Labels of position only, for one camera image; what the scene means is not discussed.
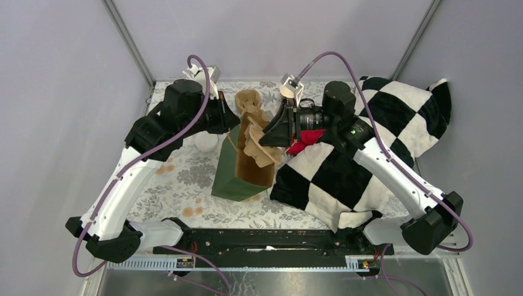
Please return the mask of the white plastic cup lid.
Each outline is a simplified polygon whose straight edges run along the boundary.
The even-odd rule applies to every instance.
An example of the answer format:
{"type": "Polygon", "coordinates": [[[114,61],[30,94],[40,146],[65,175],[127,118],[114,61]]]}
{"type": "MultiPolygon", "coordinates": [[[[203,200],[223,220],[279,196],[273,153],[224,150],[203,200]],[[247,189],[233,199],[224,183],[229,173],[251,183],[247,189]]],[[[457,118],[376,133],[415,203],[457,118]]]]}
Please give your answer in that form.
{"type": "Polygon", "coordinates": [[[219,137],[216,134],[209,134],[207,132],[198,133],[194,138],[196,148],[203,153],[214,151],[217,148],[218,143],[219,137]]]}

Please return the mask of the brown cardboard cup carrier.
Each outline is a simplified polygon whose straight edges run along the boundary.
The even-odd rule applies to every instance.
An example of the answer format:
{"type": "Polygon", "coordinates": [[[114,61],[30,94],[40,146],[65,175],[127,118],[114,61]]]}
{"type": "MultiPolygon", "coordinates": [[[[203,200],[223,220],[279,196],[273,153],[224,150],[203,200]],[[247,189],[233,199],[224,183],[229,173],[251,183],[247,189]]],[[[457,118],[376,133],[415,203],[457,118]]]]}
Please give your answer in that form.
{"type": "Polygon", "coordinates": [[[261,125],[267,125],[269,120],[266,112],[262,109],[260,94],[254,89],[246,89],[236,93],[235,102],[240,110],[240,115],[249,114],[261,125]]]}

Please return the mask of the green brown paper bag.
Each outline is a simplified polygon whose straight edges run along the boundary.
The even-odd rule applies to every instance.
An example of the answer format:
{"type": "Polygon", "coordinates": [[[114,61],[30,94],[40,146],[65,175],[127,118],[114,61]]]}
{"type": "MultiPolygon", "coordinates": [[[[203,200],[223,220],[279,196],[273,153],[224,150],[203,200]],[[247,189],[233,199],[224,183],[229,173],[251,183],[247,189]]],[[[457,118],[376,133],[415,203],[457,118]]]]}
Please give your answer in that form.
{"type": "Polygon", "coordinates": [[[211,195],[242,201],[259,194],[273,185],[275,165],[260,168],[255,159],[244,153],[245,131],[250,123],[248,115],[241,118],[223,140],[211,195]]]}

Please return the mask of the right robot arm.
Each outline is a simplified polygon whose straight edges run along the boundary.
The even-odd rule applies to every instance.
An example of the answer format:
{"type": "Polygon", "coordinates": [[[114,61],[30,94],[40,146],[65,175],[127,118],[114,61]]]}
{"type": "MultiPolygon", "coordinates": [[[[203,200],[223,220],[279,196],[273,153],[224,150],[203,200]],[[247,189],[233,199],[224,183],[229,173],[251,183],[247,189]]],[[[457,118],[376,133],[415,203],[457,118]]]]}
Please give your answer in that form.
{"type": "Polygon", "coordinates": [[[352,92],[329,82],[320,106],[300,99],[301,84],[283,83],[277,114],[257,145],[284,147],[301,131],[323,135],[280,168],[270,198],[308,212],[331,231],[362,228],[363,254],[381,244],[407,244],[429,255],[461,222],[463,199],[413,170],[413,160],[445,132],[450,113],[430,91],[364,77],[352,92]]]}

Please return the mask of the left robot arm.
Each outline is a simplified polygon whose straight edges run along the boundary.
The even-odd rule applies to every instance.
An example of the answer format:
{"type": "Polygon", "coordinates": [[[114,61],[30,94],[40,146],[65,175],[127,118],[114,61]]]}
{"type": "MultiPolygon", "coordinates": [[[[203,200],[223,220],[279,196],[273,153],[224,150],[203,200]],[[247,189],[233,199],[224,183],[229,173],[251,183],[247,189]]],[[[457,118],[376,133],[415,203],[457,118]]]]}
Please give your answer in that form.
{"type": "Polygon", "coordinates": [[[191,237],[179,219],[139,223],[128,220],[128,213],[185,138],[200,132],[225,134],[239,123],[214,82],[179,79],[169,84],[163,100],[133,124],[104,191],[87,213],[68,219],[67,230],[86,243],[92,256],[113,263],[164,245],[176,253],[188,251],[191,237]]]}

